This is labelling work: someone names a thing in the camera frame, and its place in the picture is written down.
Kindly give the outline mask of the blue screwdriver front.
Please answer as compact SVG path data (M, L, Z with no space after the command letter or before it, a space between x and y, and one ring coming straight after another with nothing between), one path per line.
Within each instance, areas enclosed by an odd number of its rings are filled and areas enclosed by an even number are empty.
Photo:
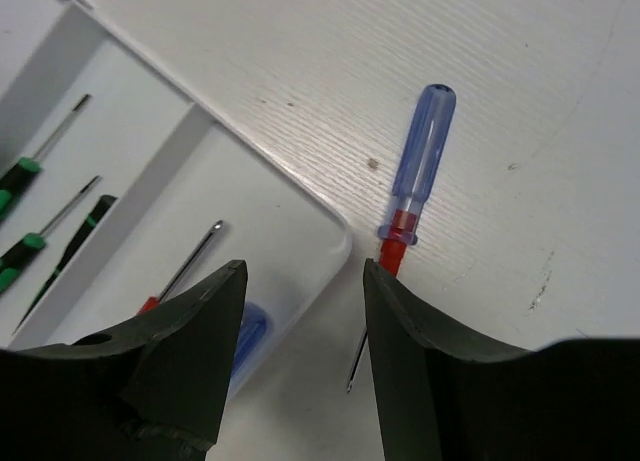
M416 103L391 188L384 222L377 229L378 263L396 276L430 197L456 107L455 91L444 84L424 88Z

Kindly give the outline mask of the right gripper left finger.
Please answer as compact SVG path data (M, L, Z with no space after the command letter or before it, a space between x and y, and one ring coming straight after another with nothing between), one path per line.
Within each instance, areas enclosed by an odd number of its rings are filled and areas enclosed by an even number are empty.
M66 344L1 354L5 460L202 460L218 439L248 281L233 260Z

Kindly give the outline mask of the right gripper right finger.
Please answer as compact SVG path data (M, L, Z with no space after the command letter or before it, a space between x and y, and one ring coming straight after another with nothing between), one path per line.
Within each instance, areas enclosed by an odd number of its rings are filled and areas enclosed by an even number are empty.
M635 460L639 342L569 338L528 351L363 272L388 460Z

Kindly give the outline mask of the black green precision screwdriver front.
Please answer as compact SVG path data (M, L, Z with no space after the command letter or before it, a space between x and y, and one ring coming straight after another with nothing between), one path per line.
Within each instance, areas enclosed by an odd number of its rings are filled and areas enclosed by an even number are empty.
M40 174L45 157L85 109L93 96L84 94L51 135L31 156L22 156L1 176L1 221L9 215Z

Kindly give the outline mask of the blue screwdriver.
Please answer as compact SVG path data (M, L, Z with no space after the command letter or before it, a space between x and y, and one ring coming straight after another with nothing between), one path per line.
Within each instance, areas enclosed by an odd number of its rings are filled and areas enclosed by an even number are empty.
M198 262L204 257L205 252L213 245L224 228L225 222L223 220L218 220L209 227L163 290L157 295L150 296L139 308L137 314L148 312L177 295L177 289L195 269ZM270 324L270 319L262 308L249 301L245 302L234 353L231 378L236 376L245 361L258 348L266 336Z
M384 222L377 229L378 263L396 276L430 197L456 107L455 91L444 84L424 88L416 103L391 188Z

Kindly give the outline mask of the black green precision screwdriver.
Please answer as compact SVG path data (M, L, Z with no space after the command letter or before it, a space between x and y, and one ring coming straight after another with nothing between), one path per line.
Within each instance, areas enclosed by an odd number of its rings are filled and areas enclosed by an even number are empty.
M47 246L47 236L68 216L102 180L94 176L38 232L27 232L1 256L1 293L7 291Z
M52 284L64 271L67 264L72 260L76 252L82 247L89 235L94 231L94 229L98 226L98 224L101 222L101 220L117 200L118 198L116 196L110 194L103 194L99 197L92 210L85 216L83 222L81 223L75 234L72 236L71 240L67 243L61 258L51 272L50 276L46 279L34 299L31 301L25 314L22 316L21 320L14 329L14 334L17 333L22 324L38 305L41 298L47 293Z
M40 174L45 157L85 109L93 96L84 94L51 135L31 156L22 156L1 176L1 221L9 215Z

